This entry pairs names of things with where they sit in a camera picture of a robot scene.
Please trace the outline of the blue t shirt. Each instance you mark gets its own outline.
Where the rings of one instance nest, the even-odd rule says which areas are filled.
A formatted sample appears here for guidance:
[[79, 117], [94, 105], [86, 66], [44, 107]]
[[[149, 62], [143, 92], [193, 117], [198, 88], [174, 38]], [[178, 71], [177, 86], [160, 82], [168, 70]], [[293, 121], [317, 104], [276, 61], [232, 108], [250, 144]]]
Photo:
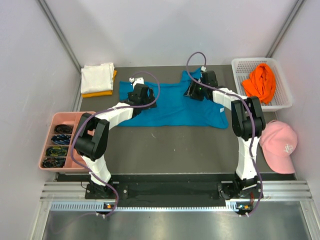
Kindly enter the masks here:
[[225, 108], [209, 99], [202, 101], [184, 96], [191, 78], [184, 70], [179, 83], [162, 83], [157, 106], [119, 124], [120, 127], [191, 126], [226, 129]]

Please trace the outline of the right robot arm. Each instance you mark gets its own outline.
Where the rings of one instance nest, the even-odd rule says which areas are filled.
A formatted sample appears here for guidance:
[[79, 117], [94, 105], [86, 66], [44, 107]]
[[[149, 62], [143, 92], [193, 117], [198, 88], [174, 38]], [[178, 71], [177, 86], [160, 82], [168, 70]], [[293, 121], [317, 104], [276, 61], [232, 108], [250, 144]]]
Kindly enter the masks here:
[[231, 125], [238, 139], [238, 164], [232, 184], [218, 184], [218, 192], [225, 200], [234, 197], [245, 198], [258, 186], [256, 154], [257, 147], [266, 127], [261, 103], [256, 96], [242, 96], [232, 90], [218, 86], [213, 70], [200, 68], [200, 77], [191, 78], [191, 83], [184, 93], [193, 100], [210, 100], [231, 111]]

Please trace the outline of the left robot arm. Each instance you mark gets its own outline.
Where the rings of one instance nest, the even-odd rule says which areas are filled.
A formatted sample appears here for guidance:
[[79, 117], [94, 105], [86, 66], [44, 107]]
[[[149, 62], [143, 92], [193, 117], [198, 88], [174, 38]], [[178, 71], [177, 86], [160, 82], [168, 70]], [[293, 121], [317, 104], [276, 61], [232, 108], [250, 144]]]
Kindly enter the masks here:
[[84, 167], [90, 174], [86, 199], [106, 199], [113, 194], [114, 187], [109, 183], [111, 173], [104, 158], [109, 130], [136, 117], [143, 110], [156, 106], [153, 89], [146, 84], [135, 83], [126, 100], [96, 114], [88, 112], [82, 114], [72, 146], [85, 162]]

